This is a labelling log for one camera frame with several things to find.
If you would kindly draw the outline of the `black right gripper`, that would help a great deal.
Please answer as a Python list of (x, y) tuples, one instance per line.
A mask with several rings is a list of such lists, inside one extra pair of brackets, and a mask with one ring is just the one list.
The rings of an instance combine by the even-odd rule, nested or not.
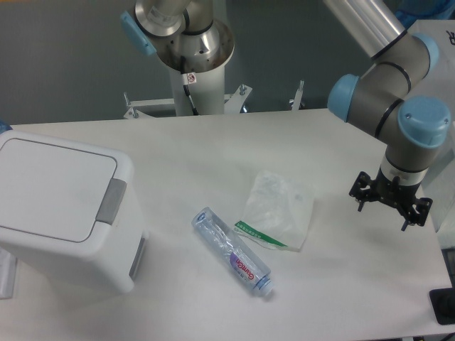
[(397, 175), (389, 180), (382, 169), (375, 179), (361, 171), (356, 178), (349, 195), (358, 203), (361, 212), (366, 202), (381, 202), (395, 208), (404, 218), (401, 230), (404, 232), (409, 225), (424, 226), (433, 200), (429, 197), (416, 197), (420, 184), (406, 186)]

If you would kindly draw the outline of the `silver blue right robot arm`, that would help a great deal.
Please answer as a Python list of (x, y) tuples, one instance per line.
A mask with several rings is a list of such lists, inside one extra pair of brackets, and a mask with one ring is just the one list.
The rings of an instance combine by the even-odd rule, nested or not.
[(336, 82), (328, 110), (386, 145), (376, 177), (359, 173), (349, 194), (359, 205), (396, 209), (405, 226), (422, 226), (432, 200), (416, 193), (446, 141), (451, 112), (435, 97), (410, 92), (436, 66), (438, 46), (429, 36), (408, 33), (382, 1), (326, 5), (373, 61), (364, 75)]

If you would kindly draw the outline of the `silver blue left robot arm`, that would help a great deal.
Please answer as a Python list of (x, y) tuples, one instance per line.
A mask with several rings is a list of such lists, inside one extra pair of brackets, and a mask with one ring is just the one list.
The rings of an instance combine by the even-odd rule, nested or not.
[(222, 67), (235, 49), (231, 30), (214, 17), (212, 1), (136, 1), (120, 15), (120, 25), (140, 53), (158, 55), (181, 74)]

